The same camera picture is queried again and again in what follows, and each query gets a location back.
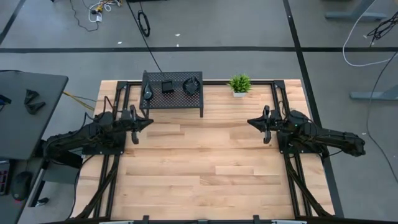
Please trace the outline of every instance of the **gray floor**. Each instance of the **gray floor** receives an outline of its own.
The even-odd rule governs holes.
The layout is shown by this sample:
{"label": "gray floor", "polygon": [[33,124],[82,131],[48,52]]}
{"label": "gray floor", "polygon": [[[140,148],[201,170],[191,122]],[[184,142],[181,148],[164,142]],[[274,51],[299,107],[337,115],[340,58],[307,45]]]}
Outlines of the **gray floor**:
{"label": "gray floor", "polygon": [[[3,0],[0,8],[2,29],[17,1]],[[87,11],[79,0],[72,0],[84,26]],[[86,0],[86,4],[96,2]],[[341,47],[353,22],[328,21],[327,11],[351,10],[358,1],[290,1],[302,47]],[[148,43],[152,47],[213,46],[294,46],[282,1],[277,0],[169,0],[143,3],[152,27]],[[137,4],[132,4],[134,11]],[[378,1],[371,9],[392,15],[398,6],[390,0]],[[377,23],[360,24],[353,32],[350,47],[368,46],[367,34]],[[396,47],[397,29],[376,43]],[[96,32],[76,25],[68,0],[27,0],[0,48],[144,47],[128,7],[105,12]],[[302,78],[295,52],[163,52],[155,53],[163,71],[201,70],[205,78],[229,78],[247,73],[253,78]],[[367,63],[389,58],[392,53],[349,53],[350,61]],[[345,217],[398,221],[398,184],[379,149],[366,132],[366,101],[349,99],[350,91],[371,90],[383,65],[354,68],[341,53],[304,53],[322,125],[352,131],[366,141],[367,154],[353,158],[338,154],[332,158],[333,170]],[[0,54],[1,69],[67,75],[67,91],[96,98],[101,80],[140,79],[143,70],[157,71],[148,53],[64,53]],[[385,90],[398,82],[392,62],[379,83]],[[369,127],[398,172],[398,121],[395,102],[375,102]],[[62,97],[44,138],[77,129],[84,109]],[[63,220],[73,202],[73,186],[48,184],[43,192],[48,205],[25,209],[20,223]]]}

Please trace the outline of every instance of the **potted plant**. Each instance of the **potted plant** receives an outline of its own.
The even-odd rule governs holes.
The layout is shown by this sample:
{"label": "potted plant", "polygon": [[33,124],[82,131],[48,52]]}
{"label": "potted plant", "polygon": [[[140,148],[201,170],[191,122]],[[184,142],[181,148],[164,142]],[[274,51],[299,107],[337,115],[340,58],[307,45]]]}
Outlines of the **potted plant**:
{"label": "potted plant", "polygon": [[250,90],[250,78],[246,74],[235,75],[228,83],[234,91],[234,97],[244,97]]}

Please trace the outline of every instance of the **yellow cable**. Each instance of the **yellow cable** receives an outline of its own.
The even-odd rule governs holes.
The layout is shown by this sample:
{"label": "yellow cable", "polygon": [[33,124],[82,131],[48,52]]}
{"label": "yellow cable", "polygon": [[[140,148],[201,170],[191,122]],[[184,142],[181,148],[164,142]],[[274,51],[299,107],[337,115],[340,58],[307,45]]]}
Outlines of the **yellow cable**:
{"label": "yellow cable", "polygon": [[78,102],[79,104],[81,104],[82,106],[84,106],[85,108],[94,111],[94,108],[86,103],[84,103],[83,101],[79,100],[78,98],[76,98],[75,96],[73,96],[72,94],[68,93],[67,91],[64,91],[63,94],[69,96],[70,98],[74,99],[76,102]]}

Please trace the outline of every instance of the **small green plant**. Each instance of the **small green plant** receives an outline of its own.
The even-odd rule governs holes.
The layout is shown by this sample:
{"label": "small green plant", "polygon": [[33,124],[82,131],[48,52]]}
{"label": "small green plant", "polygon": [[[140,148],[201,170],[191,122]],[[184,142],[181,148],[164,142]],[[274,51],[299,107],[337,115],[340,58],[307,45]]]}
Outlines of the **small green plant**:
{"label": "small green plant", "polygon": [[251,89],[250,78],[246,74],[234,75],[228,85],[235,93],[247,93]]}

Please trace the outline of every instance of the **wooden table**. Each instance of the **wooden table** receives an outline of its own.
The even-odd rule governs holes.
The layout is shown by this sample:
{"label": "wooden table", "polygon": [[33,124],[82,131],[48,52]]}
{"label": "wooden table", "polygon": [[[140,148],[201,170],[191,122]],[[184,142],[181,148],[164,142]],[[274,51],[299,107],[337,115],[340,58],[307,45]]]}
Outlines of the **wooden table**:
{"label": "wooden table", "polygon": [[[116,83],[102,81],[96,114],[103,109],[105,95],[114,100]],[[285,80],[285,85],[290,109],[309,116],[301,81]],[[136,108],[140,90],[137,86],[130,92],[129,104]],[[273,109],[271,88],[254,85],[246,97],[233,98],[226,85],[205,85],[204,102],[203,118],[195,109],[153,110],[150,118],[155,122],[138,134],[138,145],[133,145],[127,134],[112,220],[142,220],[143,215],[150,215],[151,220],[294,217],[276,137],[263,144],[264,133],[246,122],[259,117],[264,105]],[[301,154],[301,158],[308,189],[326,211],[334,213],[319,156]],[[72,216],[79,214],[95,193],[102,161],[103,156],[95,156],[82,168]],[[305,215],[297,187],[296,191],[300,212]]]}

